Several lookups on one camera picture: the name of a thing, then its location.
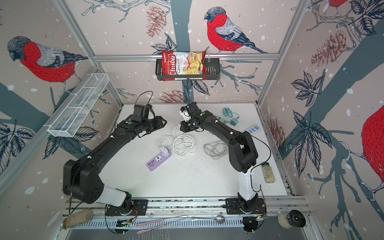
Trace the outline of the white charger adapter with cable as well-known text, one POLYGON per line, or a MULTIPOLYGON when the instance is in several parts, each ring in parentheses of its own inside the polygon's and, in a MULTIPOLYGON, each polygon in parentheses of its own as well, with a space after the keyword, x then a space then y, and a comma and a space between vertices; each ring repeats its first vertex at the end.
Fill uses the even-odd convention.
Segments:
POLYGON ((174 126, 172 128, 172 130, 171 130, 171 136, 173 136, 174 138, 177 137, 175 132, 176 131, 180 131, 181 124, 184 123, 184 122, 187 122, 187 121, 189 121, 191 119, 191 117, 188 114, 188 111, 186 111, 186 110, 183 110, 183 111, 180 110, 180 115, 183 117, 183 120, 177 126, 174 126))

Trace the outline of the small white plug adapter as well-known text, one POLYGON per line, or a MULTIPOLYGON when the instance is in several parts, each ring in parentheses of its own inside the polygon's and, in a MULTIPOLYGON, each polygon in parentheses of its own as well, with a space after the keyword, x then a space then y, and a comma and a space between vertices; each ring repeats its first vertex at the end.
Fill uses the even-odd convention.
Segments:
POLYGON ((175 140, 175 137, 173 135, 164 135, 161 139, 156 140, 156 144, 160 147, 163 155, 165 157, 170 157, 172 155, 173 150, 173 142, 175 140), (170 139, 172 142, 169 145, 165 145, 165 141, 167 139, 170 139))

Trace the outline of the purple power strip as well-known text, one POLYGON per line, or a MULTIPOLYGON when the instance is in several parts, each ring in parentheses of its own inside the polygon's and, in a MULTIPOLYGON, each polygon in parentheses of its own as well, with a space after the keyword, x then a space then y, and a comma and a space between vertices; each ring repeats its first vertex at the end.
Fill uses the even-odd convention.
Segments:
POLYGON ((161 152, 159 155, 154 157, 152 160, 150 160, 146 166, 147 168, 153 172, 155 169, 157 169, 160 165, 162 165, 166 160, 168 160, 172 156, 171 151, 161 152))

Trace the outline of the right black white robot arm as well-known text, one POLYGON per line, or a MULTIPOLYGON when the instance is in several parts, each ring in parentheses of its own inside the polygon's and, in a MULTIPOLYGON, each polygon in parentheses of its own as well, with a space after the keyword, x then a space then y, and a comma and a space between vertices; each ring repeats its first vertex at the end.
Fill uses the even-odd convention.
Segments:
POLYGON ((209 111, 201 111, 195 102, 182 107, 180 114, 184 118, 180 127, 182 132, 189 133, 201 128, 227 145, 230 164, 239 172, 240 209, 244 213, 252 212, 256 207, 258 194, 253 190, 250 169, 256 166, 259 157, 252 136, 230 128, 209 111))

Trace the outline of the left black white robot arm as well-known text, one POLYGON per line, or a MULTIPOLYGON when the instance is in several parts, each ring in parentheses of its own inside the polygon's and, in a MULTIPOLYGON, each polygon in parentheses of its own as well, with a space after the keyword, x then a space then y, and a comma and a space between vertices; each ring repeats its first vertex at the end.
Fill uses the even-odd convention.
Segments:
POLYGON ((133 114, 120 122, 111 135, 87 155, 64 165, 63 193, 87 204, 100 203, 130 213, 132 195, 106 186, 99 174, 109 160, 136 137, 141 138, 165 127, 167 121, 155 115, 150 104, 135 105, 133 114))

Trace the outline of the red Chuba cassava chips bag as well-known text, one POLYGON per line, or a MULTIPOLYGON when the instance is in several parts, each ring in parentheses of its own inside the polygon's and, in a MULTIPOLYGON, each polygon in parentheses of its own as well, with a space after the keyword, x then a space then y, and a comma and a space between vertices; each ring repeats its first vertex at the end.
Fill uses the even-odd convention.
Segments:
POLYGON ((175 78, 180 75, 205 75, 204 52, 174 52, 162 51, 163 76, 170 76, 163 81, 182 80, 175 78))

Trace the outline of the white blue power strip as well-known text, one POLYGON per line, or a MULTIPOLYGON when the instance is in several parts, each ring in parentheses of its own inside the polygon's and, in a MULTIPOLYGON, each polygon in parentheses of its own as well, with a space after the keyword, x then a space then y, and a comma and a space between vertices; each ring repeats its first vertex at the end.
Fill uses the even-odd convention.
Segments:
POLYGON ((261 130, 261 128, 260 128, 258 125, 252 125, 252 126, 249 127, 248 129, 246 129, 246 132, 248 132, 248 133, 251 134, 251 135, 255 135, 255 134, 257 134, 260 130, 261 130))

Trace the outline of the glass spice jar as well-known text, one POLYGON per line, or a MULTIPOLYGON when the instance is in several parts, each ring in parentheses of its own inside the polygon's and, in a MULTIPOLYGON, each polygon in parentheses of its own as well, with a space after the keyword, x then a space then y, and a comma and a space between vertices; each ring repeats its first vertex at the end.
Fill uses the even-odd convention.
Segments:
POLYGON ((273 170, 269 165, 269 163, 262 164, 262 173, 263 173, 264 181, 266 184, 273 184, 276 181, 273 170))

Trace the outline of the pink chopsticks pair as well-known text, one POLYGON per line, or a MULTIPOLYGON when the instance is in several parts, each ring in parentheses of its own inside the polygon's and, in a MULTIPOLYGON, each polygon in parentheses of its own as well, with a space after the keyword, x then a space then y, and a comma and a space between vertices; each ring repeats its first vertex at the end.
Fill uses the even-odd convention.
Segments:
POLYGON ((187 217, 188 217, 187 215, 184 215, 184 216, 164 218, 164 219, 158 219, 158 220, 154 220, 154 221, 139 223, 139 224, 137 224, 137 227, 148 227, 149 226, 150 228, 139 230, 137 232, 137 234, 140 235, 140 234, 143 234, 146 232, 150 232, 153 230, 163 228, 169 224, 174 224, 176 222, 182 221, 182 220, 186 219, 187 217))

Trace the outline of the metal spoon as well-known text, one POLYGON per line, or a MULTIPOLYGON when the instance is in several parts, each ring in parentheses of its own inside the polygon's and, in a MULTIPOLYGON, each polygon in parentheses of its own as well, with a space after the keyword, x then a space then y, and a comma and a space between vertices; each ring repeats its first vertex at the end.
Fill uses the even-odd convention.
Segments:
POLYGON ((191 221, 199 221, 199 220, 209 220, 209 221, 214 221, 217 224, 224 224, 225 217, 223 215, 217 215, 213 218, 201 218, 201 217, 191 217, 191 221))

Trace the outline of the black white tape roll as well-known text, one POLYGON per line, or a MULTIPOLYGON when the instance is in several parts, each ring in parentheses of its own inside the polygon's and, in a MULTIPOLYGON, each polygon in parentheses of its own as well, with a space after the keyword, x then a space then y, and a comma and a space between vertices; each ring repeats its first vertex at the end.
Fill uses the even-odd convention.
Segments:
POLYGON ((278 223, 284 229, 303 228, 306 226, 306 219, 302 212, 291 210, 288 213, 280 213, 278 215, 278 223))

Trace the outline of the black wall basket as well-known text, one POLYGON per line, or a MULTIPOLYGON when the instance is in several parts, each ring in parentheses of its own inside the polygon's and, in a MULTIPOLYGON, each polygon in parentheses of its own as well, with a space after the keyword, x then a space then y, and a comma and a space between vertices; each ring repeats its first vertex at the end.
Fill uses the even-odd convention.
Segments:
POLYGON ((181 81, 181 80, 218 80, 220 78, 221 69, 220 69, 220 59, 219 58, 209 58, 204 60, 204 65, 206 67, 206 74, 201 75, 164 75, 164 68, 162 66, 162 60, 156 60, 156 69, 155 74, 159 81, 165 81, 166 79, 171 79, 172 81, 181 81))

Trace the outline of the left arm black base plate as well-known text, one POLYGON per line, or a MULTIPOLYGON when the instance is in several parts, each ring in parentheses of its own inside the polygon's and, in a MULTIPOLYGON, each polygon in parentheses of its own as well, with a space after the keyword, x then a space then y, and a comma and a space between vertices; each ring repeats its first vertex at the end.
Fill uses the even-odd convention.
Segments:
POLYGON ((145 216, 149 201, 146 199, 128 199, 120 207, 107 205, 107 217, 145 216))

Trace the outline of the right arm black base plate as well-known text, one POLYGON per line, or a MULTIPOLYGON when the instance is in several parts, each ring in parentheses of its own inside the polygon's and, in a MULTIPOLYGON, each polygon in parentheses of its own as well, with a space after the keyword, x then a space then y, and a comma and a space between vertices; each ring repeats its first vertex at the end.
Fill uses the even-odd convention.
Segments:
POLYGON ((223 207, 228 215, 266 215, 267 209, 264 199, 257 198, 255 200, 243 201, 236 198, 225 199, 223 207))

